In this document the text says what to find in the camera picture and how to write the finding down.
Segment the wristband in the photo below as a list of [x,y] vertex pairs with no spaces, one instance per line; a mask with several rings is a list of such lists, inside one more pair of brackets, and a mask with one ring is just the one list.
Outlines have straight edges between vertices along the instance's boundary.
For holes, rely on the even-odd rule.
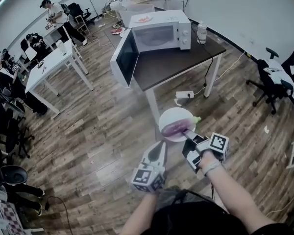
[[215,160],[212,163],[208,164],[207,166],[205,166],[204,168],[202,168],[202,173],[206,176],[207,173],[215,168],[217,168],[218,166],[220,166],[221,163],[219,162],[219,160]]

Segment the power strip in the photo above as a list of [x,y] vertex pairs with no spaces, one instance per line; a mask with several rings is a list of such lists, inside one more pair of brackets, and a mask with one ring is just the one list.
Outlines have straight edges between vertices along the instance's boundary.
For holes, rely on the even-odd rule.
[[175,97],[177,99],[194,98],[194,92],[193,91],[176,92]]

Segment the trash can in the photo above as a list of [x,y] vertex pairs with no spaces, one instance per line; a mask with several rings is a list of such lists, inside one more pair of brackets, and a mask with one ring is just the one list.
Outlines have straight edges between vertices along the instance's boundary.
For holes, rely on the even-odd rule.
[[119,10],[120,16],[126,28],[128,28],[129,22],[131,21],[131,17],[133,15],[148,12],[155,12],[155,6],[153,4],[132,4]]

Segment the pink food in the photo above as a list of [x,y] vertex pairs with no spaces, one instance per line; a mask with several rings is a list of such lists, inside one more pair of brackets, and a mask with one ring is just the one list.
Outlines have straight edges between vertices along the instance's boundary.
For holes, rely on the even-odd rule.
[[176,134],[184,132],[191,126],[197,124],[199,121],[201,121],[200,117],[190,117],[190,118],[185,118],[185,119],[175,121],[171,124],[166,125],[162,129],[161,134],[164,137],[174,136]]

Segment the open microwave door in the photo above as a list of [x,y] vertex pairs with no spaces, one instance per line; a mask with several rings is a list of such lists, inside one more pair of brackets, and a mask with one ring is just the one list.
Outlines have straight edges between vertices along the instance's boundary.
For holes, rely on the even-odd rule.
[[139,52],[133,32],[131,29],[128,29],[124,32],[124,36],[110,60],[114,77],[124,87],[128,88],[131,84],[138,56]]

